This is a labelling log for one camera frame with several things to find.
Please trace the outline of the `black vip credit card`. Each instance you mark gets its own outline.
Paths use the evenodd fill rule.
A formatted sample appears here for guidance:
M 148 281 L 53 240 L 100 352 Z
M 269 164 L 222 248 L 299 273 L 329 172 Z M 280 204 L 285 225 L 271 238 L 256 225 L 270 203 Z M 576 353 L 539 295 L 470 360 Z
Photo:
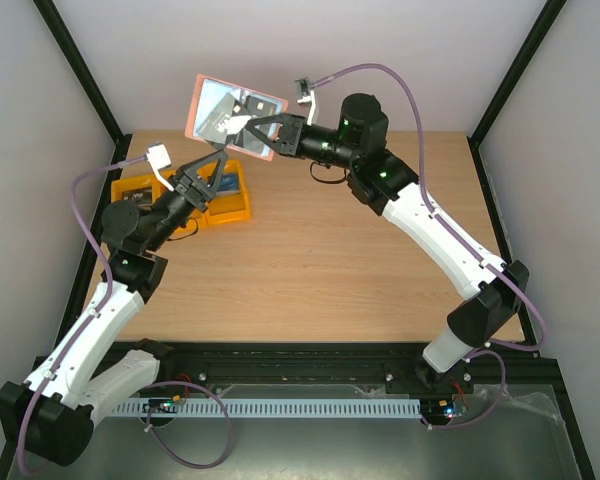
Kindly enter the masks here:
M 251 118 L 247 108 L 232 94 L 226 93 L 198 122 L 194 133 L 207 142 L 232 144 Z

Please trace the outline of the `tan leather card holder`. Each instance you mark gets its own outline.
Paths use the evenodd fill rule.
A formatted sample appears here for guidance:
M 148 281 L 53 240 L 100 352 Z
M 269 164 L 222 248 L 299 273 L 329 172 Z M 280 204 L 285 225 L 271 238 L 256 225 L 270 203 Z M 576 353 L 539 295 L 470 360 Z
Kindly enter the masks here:
M 216 149 L 236 150 L 265 161 L 274 152 L 246 129 L 250 120 L 285 113 L 288 101 L 235 83 L 198 74 L 184 135 Z

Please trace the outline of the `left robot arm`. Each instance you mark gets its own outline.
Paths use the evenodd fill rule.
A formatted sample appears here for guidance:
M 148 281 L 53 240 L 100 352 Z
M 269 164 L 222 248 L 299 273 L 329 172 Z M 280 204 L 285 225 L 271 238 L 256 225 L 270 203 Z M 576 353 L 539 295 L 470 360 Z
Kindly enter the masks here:
M 164 145 L 150 147 L 142 159 L 165 192 L 148 207 L 132 200 L 110 203 L 102 214 L 100 239 L 83 230 L 104 267 L 101 282 L 52 353 L 22 383 L 7 382 L 0 389 L 1 424 L 6 438 L 16 443 L 15 459 L 26 476 L 36 472 L 27 454 L 72 464 L 115 407 L 162 384 L 158 376 L 169 350 L 154 341 L 143 341 L 103 373 L 96 369 L 159 286 L 168 261 L 158 250 L 216 197 L 228 155 L 215 151 L 169 178 L 161 174 L 171 164 Z

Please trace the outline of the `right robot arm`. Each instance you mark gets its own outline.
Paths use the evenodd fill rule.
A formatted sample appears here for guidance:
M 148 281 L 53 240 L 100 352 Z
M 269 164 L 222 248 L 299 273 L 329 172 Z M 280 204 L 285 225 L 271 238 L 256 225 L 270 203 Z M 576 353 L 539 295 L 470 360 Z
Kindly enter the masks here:
M 416 367 L 423 389 L 440 390 L 456 363 L 518 313 L 527 267 L 491 253 L 429 196 L 418 174 L 387 149 L 388 118 L 374 96 L 346 97 L 334 129 L 288 113 L 254 117 L 245 129 L 281 156 L 347 170 L 352 194 L 406 233 L 450 279 L 462 302 L 424 348 L 424 361 Z

